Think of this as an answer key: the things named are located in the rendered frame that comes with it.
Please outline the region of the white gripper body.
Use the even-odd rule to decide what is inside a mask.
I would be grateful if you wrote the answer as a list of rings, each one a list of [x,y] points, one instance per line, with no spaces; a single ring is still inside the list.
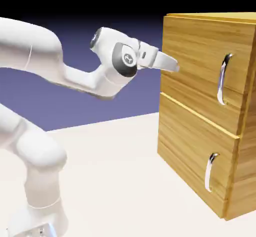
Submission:
[[[156,54],[153,68],[167,72],[179,72],[180,70],[178,61],[161,51],[158,51]]]

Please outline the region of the large wooden cabinet door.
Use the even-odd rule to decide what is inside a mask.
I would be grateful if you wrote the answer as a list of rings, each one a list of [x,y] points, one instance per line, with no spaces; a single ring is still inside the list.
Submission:
[[[234,135],[240,135],[256,52],[256,23],[168,15],[163,20],[162,50],[179,64],[163,72],[161,90]],[[217,100],[221,65],[232,53]]]

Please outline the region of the small wooden cabinet door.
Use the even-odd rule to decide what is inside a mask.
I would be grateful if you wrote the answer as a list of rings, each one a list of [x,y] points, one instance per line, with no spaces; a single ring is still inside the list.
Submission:
[[[227,211],[239,138],[192,113],[179,102],[160,94],[158,154],[220,217]],[[205,170],[212,153],[212,192],[205,189]]]

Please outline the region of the light wooden cabinet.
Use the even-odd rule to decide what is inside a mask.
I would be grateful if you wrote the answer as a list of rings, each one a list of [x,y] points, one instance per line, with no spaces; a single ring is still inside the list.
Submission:
[[[169,13],[166,16],[256,23],[256,12]],[[253,75],[246,100],[246,111],[243,117],[242,132],[240,135],[232,134],[170,95],[164,93],[160,84],[160,95],[167,95],[213,126],[239,138],[234,156],[227,210],[223,218],[227,221],[256,211],[256,51],[253,67]]]

